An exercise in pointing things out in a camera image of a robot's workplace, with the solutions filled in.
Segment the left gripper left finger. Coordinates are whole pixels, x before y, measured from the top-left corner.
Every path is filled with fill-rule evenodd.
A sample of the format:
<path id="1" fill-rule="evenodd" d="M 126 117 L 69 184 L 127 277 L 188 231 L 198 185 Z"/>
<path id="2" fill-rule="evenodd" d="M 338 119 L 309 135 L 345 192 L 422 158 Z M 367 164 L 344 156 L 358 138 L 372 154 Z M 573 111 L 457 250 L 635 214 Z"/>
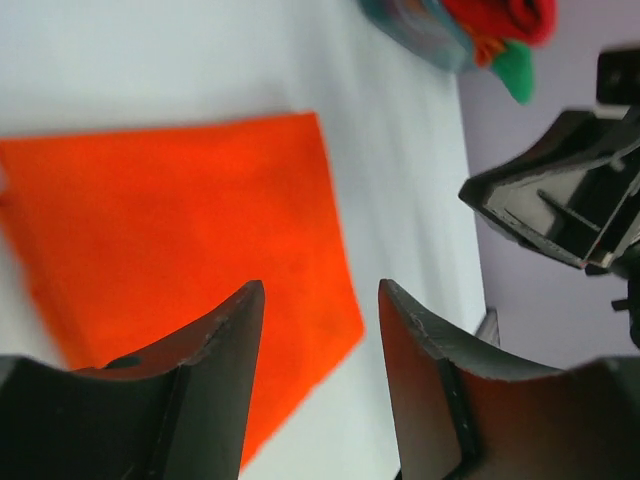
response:
<path id="1" fill-rule="evenodd" d="M 1 359 L 5 479 L 235 479 L 264 314 L 245 284 L 210 313 L 106 367 Z"/>

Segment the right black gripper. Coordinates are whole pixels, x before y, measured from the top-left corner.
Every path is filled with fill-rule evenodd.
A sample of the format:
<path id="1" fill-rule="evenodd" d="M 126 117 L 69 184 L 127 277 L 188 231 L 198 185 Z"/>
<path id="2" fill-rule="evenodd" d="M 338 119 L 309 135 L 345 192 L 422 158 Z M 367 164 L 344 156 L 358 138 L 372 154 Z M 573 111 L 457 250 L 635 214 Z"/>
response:
<path id="1" fill-rule="evenodd" d="M 630 126 L 639 126 L 637 47 L 599 54 L 596 101 L 603 118 L 561 112 L 528 150 L 469 178 L 459 197 L 526 249 L 625 279 L 627 297 L 612 308 L 629 314 L 638 345 L 639 175 L 630 174 Z"/>

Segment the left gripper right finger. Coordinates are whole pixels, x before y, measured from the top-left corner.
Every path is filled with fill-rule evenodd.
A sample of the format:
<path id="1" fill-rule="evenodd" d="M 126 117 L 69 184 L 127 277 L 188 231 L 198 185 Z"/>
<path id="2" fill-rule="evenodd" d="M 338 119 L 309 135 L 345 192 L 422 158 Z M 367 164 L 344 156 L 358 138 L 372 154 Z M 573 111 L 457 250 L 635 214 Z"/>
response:
<path id="1" fill-rule="evenodd" d="M 635 479 L 639 361 L 568 370 L 467 333 L 392 280 L 379 323 L 405 479 Z"/>

